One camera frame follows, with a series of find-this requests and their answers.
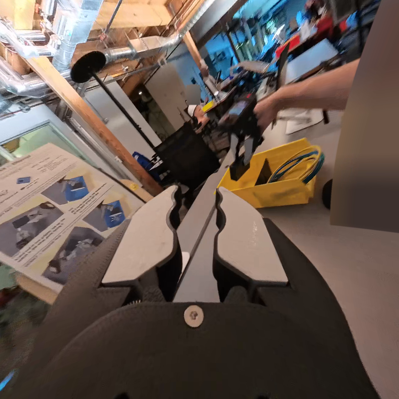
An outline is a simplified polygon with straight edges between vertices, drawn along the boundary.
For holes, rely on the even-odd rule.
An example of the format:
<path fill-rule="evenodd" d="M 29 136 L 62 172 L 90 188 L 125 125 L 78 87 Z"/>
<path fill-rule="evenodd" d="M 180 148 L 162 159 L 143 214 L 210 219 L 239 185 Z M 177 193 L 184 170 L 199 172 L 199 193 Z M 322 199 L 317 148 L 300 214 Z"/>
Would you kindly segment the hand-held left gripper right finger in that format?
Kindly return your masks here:
<path fill-rule="evenodd" d="M 216 193 L 217 259 L 249 281 L 287 285 L 288 277 L 261 214 L 224 187 Z"/>

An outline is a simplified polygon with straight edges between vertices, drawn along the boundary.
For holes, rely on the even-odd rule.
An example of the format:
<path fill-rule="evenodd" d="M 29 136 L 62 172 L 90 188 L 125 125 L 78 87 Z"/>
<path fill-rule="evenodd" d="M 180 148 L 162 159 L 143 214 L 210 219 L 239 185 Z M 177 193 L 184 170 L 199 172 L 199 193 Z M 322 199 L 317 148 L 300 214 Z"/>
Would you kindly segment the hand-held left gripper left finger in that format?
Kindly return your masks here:
<path fill-rule="evenodd" d="M 102 278 L 104 286 L 122 286 L 155 268 L 162 287 L 177 287 L 182 273 L 180 224 L 181 188 L 170 186 L 132 217 Z"/>

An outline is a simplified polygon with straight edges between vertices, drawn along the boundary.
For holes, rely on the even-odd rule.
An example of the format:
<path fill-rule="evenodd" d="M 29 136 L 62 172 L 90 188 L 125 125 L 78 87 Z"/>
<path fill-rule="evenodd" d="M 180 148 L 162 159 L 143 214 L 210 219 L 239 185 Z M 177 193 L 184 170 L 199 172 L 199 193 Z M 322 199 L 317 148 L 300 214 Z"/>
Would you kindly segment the black network switch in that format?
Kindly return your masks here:
<path fill-rule="evenodd" d="M 230 178 L 233 181 L 238 181 L 244 173 L 250 168 L 250 163 L 244 164 L 243 160 L 239 159 L 229 166 Z"/>

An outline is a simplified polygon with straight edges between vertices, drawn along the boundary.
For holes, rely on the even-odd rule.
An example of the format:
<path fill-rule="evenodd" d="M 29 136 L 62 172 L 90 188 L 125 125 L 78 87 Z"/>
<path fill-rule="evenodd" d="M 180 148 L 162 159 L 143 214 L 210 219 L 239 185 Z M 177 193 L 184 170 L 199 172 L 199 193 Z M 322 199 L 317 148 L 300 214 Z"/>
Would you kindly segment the yellow plastic bin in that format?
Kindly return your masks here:
<path fill-rule="evenodd" d="M 265 158 L 272 176 L 267 184 L 256 186 Z M 250 168 L 237 182 L 227 170 L 217 188 L 228 189 L 254 208 L 307 204 L 314 197 L 316 176 L 324 161 L 321 147 L 303 138 L 254 154 Z"/>

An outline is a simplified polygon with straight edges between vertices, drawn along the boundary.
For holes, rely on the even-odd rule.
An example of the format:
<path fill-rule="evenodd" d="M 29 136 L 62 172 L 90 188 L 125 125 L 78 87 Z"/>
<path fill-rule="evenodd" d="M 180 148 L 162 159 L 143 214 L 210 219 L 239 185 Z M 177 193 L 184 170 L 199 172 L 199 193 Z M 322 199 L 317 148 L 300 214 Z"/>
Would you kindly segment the person's right forearm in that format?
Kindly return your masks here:
<path fill-rule="evenodd" d="M 360 58 L 279 90 L 279 110 L 289 108 L 344 111 Z"/>

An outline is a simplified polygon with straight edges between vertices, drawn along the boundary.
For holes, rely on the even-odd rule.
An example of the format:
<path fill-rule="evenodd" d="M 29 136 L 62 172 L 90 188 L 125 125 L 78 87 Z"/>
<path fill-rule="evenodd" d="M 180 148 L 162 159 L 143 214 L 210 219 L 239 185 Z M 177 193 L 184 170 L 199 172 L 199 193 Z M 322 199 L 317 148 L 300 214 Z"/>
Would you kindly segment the person's right hand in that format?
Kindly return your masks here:
<path fill-rule="evenodd" d="M 287 108 L 289 102 L 290 96 L 287 88 L 280 88 L 257 102 L 253 112 L 262 132 L 277 118 L 279 111 Z"/>

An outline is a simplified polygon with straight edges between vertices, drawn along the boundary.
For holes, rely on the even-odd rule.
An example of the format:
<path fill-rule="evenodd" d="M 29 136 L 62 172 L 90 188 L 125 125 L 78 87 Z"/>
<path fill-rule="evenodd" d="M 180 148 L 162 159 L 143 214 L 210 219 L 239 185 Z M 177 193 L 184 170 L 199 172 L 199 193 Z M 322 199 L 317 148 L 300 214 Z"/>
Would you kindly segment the black office chair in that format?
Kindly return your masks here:
<path fill-rule="evenodd" d="M 215 153 L 189 122 L 154 149 L 163 164 L 179 183 L 195 190 L 217 172 L 220 162 Z"/>

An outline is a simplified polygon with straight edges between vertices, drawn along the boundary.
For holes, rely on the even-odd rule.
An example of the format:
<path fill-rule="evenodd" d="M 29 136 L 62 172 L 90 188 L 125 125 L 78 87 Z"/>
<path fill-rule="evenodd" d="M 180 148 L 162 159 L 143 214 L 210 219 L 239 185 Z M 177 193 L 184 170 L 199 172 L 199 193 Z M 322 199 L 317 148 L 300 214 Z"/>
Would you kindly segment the blue striped jacket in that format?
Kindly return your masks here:
<path fill-rule="evenodd" d="M 152 176 L 155 181 L 157 181 L 158 183 L 161 182 L 159 174 L 154 170 L 151 170 L 154 165 L 147 157 L 136 151 L 133 152 L 132 157 L 140 164 L 142 168 L 144 168 L 149 173 L 150 176 Z"/>

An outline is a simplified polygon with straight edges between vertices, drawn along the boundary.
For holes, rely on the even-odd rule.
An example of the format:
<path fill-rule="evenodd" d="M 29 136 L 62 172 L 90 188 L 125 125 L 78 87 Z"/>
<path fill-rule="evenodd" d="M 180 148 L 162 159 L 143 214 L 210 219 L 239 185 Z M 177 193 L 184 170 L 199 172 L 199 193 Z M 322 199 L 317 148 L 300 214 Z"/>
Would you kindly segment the black mesh wrist rest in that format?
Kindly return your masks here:
<path fill-rule="evenodd" d="M 322 188 L 322 203 L 326 209 L 331 208 L 331 197 L 332 197 L 332 183 L 333 179 L 327 181 Z"/>

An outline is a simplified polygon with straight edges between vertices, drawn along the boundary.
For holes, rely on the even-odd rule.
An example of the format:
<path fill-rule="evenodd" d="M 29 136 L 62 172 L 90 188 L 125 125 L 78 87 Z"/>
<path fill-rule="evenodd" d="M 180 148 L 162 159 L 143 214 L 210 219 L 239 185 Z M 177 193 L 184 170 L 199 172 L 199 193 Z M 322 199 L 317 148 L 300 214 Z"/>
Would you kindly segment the printed instruction poster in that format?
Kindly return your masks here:
<path fill-rule="evenodd" d="M 145 204 L 53 144 L 4 164 L 0 178 L 1 263 L 57 293 L 81 259 Z"/>

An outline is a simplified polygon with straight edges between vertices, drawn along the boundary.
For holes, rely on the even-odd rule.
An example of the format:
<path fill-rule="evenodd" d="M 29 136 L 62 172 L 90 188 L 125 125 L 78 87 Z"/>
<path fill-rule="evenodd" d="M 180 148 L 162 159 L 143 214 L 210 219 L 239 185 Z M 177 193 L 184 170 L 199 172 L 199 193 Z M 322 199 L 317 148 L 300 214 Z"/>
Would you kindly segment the wooden ceiling beam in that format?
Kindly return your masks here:
<path fill-rule="evenodd" d="M 33 57 L 24 59 L 24 61 L 80 117 L 83 127 L 91 130 L 102 140 L 112 154 L 122 161 L 122 164 L 136 177 L 149 194 L 155 197 L 163 191 L 163 188 L 132 157 L 70 83 L 53 67 L 47 57 Z"/>

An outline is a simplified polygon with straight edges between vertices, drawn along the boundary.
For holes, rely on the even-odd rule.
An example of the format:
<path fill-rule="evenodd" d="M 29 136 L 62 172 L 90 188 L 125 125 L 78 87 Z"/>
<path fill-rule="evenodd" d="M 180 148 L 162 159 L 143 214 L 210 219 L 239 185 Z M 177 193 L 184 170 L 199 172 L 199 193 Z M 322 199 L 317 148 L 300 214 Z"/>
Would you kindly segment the black round pole stand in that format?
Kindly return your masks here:
<path fill-rule="evenodd" d="M 135 120 L 129 115 L 127 110 L 122 106 L 122 104 L 117 100 L 117 98 L 112 94 L 112 92 L 107 88 L 107 86 L 102 82 L 102 80 L 97 76 L 97 73 L 102 70 L 106 65 L 107 59 L 104 53 L 100 51 L 92 51 L 84 56 L 82 56 L 72 67 L 70 76 L 75 83 L 86 83 L 91 78 L 93 78 L 99 86 L 106 92 L 111 101 L 117 106 L 117 108 L 122 112 L 126 119 L 132 124 L 139 135 L 144 139 L 144 141 L 151 147 L 151 149 L 156 153 L 156 148 L 152 142 L 148 139 L 145 133 L 142 131 L 141 127 L 135 122 Z"/>

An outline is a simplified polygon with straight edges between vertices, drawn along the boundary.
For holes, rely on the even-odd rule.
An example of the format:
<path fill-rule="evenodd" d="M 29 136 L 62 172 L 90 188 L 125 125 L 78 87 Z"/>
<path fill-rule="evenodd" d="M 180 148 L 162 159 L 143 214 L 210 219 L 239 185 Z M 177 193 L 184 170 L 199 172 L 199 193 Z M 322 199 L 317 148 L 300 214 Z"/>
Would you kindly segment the silver air duct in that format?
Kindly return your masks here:
<path fill-rule="evenodd" d="M 52 64 L 58 72 L 69 69 L 78 44 L 85 43 L 103 0 L 58 0 L 52 28 L 60 40 Z"/>

